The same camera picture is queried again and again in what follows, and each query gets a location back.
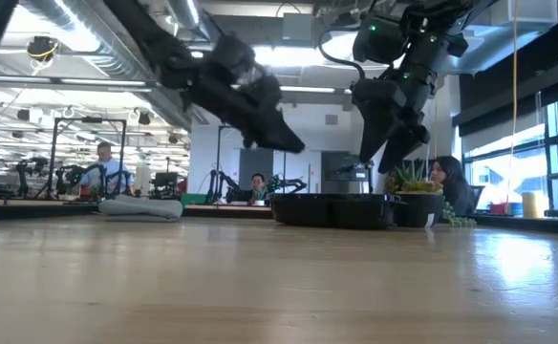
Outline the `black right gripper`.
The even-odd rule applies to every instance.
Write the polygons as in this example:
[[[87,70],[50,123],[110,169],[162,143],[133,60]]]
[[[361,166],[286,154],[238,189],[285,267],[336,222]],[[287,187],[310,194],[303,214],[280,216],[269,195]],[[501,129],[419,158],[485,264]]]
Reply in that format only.
[[[359,159],[368,162],[386,143],[378,172],[390,172],[405,157],[431,139],[431,133],[421,125],[421,110],[427,98],[435,93],[439,62],[424,58],[416,62],[405,58],[399,68],[387,71],[395,84],[390,97],[390,111],[365,112]]]

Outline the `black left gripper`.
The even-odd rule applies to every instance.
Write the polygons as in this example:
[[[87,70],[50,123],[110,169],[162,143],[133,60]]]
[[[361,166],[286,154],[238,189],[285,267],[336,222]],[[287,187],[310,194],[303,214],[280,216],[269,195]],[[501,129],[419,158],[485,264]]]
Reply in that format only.
[[[255,62],[242,67],[260,75],[246,84],[235,82],[243,72],[230,70],[210,58],[177,62],[177,89],[183,109],[197,105],[238,129],[245,148],[266,148],[300,153],[305,143],[285,123],[278,108],[282,91],[278,79]]]

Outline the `black plastic tupperware container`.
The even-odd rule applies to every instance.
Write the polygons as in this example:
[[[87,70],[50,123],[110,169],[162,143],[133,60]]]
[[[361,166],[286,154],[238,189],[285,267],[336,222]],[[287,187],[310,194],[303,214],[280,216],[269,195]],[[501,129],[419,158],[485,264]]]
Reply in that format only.
[[[342,229],[386,229],[404,202],[385,194],[274,194],[273,219],[289,226]]]

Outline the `grey door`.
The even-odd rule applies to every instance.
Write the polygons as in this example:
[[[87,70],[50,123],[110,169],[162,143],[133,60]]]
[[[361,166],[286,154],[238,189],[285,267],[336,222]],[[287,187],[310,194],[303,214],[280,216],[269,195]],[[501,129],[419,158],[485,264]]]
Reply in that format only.
[[[268,182],[272,177],[274,153],[269,149],[242,149],[239,159],[239,186],[251,189],[251,178],[261,174]]]

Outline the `person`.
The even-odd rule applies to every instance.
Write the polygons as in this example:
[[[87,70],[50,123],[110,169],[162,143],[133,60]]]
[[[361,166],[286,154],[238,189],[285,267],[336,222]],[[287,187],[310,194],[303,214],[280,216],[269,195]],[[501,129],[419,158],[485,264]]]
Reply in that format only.
[[[457,216],[471,215],[475,210],[475,195],[463,174],[461,162],[452,156],[439,156],[431,170],[431,180],[443,186],[445,200]]]
[[[125,193],[126,188],[128,188],[130,192],[134,191],[134,176],[130,173],[125,164],[119,167],[119,160],[112,157],[112,145],[109,142],[101,142],[97,146],[97,164],[103,166],[105,176],[113,176],[113,178],[106,183],[108,189],[113,190],[116,187],[118,183],[117,173],[119,170],[122,170],[120,192]],[[97,168],[88,171],[82,176],[79,184],[87,187],[100,186],[100,171]]]
[[[251,190],[249,192],[248,204],[257,205],[263,203],[268,197],[265,176],[260,173],[254,173],[251,176]]]

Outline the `potted green succulent plant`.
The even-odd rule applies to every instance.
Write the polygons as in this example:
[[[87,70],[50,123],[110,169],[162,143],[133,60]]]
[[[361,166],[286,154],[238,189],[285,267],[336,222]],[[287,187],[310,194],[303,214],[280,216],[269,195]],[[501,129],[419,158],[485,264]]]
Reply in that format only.
[[[386,179],[386,191],[404,202],[395,209],[395,224],[404,227],[431,227],[445,221],[452,227],[471,227],[477,223],[471,215],[457,216],[443,196],[443,186],[431,180],[426,164],[395,167]]]

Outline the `grey folded cloth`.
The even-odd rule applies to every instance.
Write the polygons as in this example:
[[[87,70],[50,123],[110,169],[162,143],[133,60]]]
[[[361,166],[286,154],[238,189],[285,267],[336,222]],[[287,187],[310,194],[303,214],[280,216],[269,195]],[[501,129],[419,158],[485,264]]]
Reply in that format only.
[[[98,205],[106,221],[175,223],[183,214],[180,201],[134,198],[125,195],[105,200]]]

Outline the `yellow cylindrical bin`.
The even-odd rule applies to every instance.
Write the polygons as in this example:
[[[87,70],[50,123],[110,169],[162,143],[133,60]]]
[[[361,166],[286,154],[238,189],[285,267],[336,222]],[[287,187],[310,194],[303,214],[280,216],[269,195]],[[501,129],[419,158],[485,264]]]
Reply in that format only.
[[[545,216],[545,197],[541,191],[527,191],[522,194],[523,217],[541,219]]]

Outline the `long ceiling light bar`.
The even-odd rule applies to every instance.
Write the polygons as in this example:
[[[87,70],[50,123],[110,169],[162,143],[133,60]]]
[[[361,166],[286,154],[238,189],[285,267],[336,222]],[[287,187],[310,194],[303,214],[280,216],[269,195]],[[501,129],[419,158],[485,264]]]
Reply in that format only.
[[[70,78],[56,76],[30,76],[30,75],[0,75],[0,84],[7,87],[17,87],[19,84],[28,85],[69,85],[69,86],[90,86],[104,87],[108,89],[127,90],[133,92],[135,89],[144,91],[160,87],[159,82],[144,80],[118,80],[118,79],[93,79],[93,78]],[[288,86],[280,87],[282,92],[289,93],[312,93],[312,94],[335,94],[350,95],[349,88],[330,88],[312,86]]]

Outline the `dark wall screen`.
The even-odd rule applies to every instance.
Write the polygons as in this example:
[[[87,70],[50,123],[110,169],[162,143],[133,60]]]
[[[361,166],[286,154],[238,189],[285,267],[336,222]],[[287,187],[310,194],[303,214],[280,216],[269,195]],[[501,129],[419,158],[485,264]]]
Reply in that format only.
[[[367,165],[349,152],[322,152],[321,165],[325,181],[365,182],[369,177]]]

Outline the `black aluminium table frame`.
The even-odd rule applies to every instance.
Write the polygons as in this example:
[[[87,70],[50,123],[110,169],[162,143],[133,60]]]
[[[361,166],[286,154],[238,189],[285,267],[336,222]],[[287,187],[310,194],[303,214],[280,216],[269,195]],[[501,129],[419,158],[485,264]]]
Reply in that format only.
[[[98,211],[95,204],[0,204],[0,220],[24,220],[91,215]],[[273,219],[271,208],[254,206],[188,206],[183,214],[197,218]],[[526,219],[506,216],[474,215],[477,225],[515,230],[539,231],[558,234],[558,219]]]

